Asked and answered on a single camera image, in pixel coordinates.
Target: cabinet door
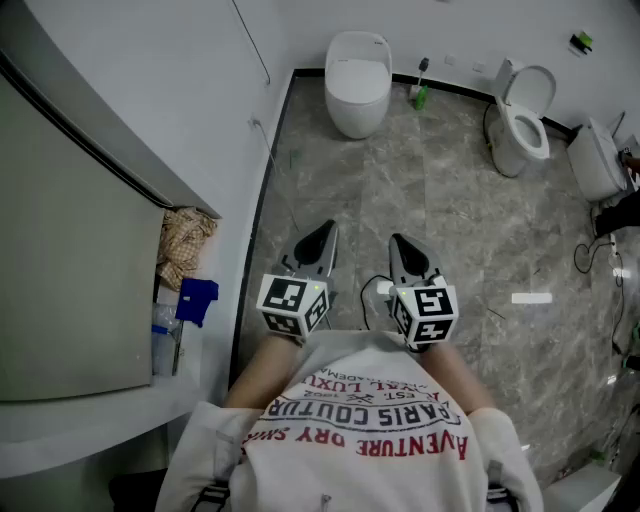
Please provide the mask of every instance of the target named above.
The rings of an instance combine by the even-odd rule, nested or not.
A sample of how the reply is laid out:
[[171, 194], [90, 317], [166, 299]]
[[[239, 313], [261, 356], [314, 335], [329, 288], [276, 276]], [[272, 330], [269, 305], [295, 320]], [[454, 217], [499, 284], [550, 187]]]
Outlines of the cabinet door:
[[0, 76], [0, 400], [150, 383], [162, 215]]

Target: gray tile floor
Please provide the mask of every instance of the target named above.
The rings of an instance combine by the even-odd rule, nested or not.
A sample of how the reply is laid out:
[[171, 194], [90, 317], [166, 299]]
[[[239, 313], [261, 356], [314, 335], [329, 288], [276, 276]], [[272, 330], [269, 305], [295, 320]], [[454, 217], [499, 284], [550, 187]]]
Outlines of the gray tile floor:
[[[607, 384], [620, 367], [610, 348], [620, 291], [608, 248], [597, 254], [590, 274], [574, 268], [576, 244], [592, 237], [589, 205], [566, 144], [550, 138], [544, 170], [504, 178], [484, 144], [485, 107], [431, 90], [425, 110], [416, 112], [406, 86], [394, 84], [384, 124], [368, 139], [352, 141], [328, 116], [322, 79], [296, 80], [257, 233], [240, 365], [263, 332], [255, 312], [262, 275], [293, 233], [287, 204], [302, 226], [327, 218], [339, 224], [338, 296], [329, 312], [334, 329], [364, 328], [362, 285], [388, 274], [390, 235], [412, 235], [439, 253], [458, 293], [453, 342], [512, 417], [547, 484], [571, 454], [621, 427], [638, 398], [638, 376], [625, 373]], [[617, 336], [626, 347], [640, 319], [638, 258], [631, 256], [640, 254], [640, 230], [626, 228], [618, 239], [632, 275]], [[511, 303], [513, 292], [529, 291], [550, 292], [553, 303]], [[375, 285], [365, 303], [372, 329], [395, 330]]]

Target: white t-shirt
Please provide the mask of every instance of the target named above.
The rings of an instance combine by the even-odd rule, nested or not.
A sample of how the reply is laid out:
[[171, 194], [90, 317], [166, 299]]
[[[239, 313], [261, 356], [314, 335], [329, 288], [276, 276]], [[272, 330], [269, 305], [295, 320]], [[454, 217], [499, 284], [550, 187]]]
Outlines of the white t-shirt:
[[228, 478], [235, 511], [484, 511], [490, 466], [521, 510], [542, 510], [504, 413], [467, 417], [380, 333], [323, 336], [265, 411], [199, 406], [156, 510], [189, 510], [215, 476]]

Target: toilet brush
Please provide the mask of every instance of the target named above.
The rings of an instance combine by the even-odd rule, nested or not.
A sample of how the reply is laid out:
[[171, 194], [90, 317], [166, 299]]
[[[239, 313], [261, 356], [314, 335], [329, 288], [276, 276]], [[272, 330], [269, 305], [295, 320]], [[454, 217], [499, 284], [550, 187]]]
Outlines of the toilet brush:
[[429, 67], [429, 59], [424, 57], [420, 61], [420, 65], [418, 66], [418, 69], [420, 70], [420, 77], [418, 78], [418, 83], [416, 85], [412, 85], [411, 88], [409, 89], [410, 100], [415, 100], [418, 97], [418, 93], [420, 92], [420, 89], [421, 89], [420, 82], [422, 82], [422, 76], [424, 75], [424, 72], [427, 70], [428, 67]]

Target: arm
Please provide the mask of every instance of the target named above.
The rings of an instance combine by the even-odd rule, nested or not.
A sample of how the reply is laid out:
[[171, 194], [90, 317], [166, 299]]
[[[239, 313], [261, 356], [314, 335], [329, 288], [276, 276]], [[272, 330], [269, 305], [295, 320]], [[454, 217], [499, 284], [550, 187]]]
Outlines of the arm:
[[495, 408], [487, 388], [450, 343], [435, 343], [421, 354], [420, 365], [451, 395], [467, 416], [482, 407]]
[[233, 384], [223, 407], [264, 410], [285, 390], [299, 350], [284, 337], [267, 336]]
[[491, 395], [450, 343], [436, 343], [421, 355], [422, 367], [451, 395], [473, 427], [490, 484], [508, 489], [521, 510], [543, 510], [542, 496], [522, 453], [509, 417], [496, 409]]

